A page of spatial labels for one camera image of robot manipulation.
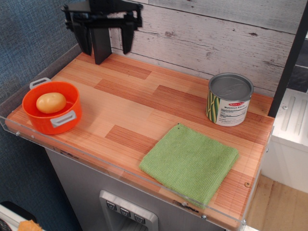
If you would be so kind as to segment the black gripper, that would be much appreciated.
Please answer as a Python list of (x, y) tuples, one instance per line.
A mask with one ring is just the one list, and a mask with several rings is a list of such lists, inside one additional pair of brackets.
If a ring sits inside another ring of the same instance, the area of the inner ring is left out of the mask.
[(65, 4), (66, 26), (73, 28), (81, 51), (92, 53), (89, 28), (121, 28), (123, 53), (131, 51), (134, 31), (142, 26), (143, 5), (125, 0), (85, 0)]

